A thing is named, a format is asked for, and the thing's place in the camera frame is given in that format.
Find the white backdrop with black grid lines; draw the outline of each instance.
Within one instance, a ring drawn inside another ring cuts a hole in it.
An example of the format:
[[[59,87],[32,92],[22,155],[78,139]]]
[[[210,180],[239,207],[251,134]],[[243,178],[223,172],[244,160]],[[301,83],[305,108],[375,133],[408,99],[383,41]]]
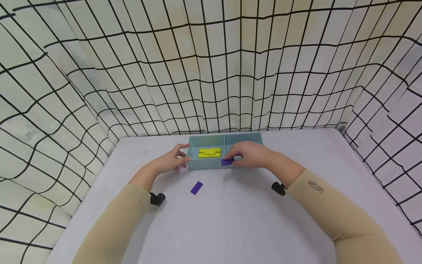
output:
[[[181,133],[337,128],[421,234],[421,8],[0,0],[0,256],[42,263],[120,138]]]

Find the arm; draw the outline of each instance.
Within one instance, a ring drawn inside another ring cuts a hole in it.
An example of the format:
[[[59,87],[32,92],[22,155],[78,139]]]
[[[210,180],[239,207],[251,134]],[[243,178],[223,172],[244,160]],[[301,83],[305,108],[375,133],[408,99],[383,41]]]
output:
[[[338,264],[400,264],[382,228],[332,185],[285,155],[253,142],[235,144],[225,158],[240,153],[234,165],[271,171],[332,239]]]
[[[86,235],[73,264],[121,263],[132,234],[148,209],[151,198],[149,192],[155,179],[173,168],[186,168],[190,159],[180,149],[188,146],[178,144],[133,176]]]

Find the left hand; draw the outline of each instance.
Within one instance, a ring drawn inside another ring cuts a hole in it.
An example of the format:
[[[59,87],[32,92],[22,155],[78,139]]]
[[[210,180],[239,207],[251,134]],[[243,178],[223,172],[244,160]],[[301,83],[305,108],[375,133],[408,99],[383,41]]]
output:
[[[172,150],[150,161],[145,167],[149,167],[156,176],[172,169],[177,170],[179,166],[186,168],[186,163],[190,161],[190,158],[186,157],[186,154],[180,151],[180,149],[187,147],[189,147],[189,144],[177,144]]]

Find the purple domino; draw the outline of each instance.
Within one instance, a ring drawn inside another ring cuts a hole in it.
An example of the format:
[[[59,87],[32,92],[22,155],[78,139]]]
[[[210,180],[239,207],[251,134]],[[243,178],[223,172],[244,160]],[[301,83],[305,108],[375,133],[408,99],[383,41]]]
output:
[[[235,161],[234,158],[229,158],[228,160],[221,160],[221,165],[223,166],[231,165],[234,161]]]
[[[202,187],[202,182],[197,182],[195,186],[193,186],[190,192],[193,194],[196,194],[199,191],[199,189],[201,189],[201,187]]]

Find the right hand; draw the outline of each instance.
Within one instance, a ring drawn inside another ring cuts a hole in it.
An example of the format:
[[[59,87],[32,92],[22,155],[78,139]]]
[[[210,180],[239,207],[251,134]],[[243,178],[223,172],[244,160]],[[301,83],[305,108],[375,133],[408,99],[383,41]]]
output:
[[[223,159],[241,155],[242,159],[234,161],[233,165],[246,168],[268,168],[270,157],[278,154],[267,147],[251,141],[234,144]]]

